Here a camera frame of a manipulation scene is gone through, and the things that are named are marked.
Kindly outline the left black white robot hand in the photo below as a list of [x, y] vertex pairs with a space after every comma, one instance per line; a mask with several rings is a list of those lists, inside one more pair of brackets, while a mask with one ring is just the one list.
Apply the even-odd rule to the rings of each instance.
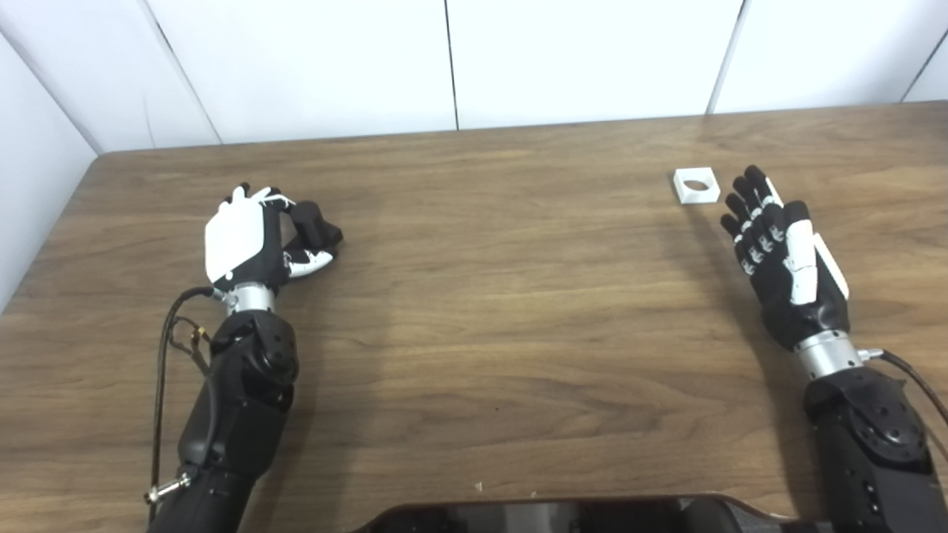
[[315, 202], [295, 202], [274, 187], [251, 193], [244, 183], [204, 227], [204, 272], [221, 292], [261, 286], [277, 295], [327, 267], [343, 239]]

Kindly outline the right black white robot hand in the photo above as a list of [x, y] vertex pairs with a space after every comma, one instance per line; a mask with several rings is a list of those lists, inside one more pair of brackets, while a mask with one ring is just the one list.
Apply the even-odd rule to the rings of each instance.
[[725, 204], [721, 226], [773, 340], [792, 350], [823, 332], [849, 332], [849, 284], [808, 205], [782, 200], [756, 165], [732, 180]]

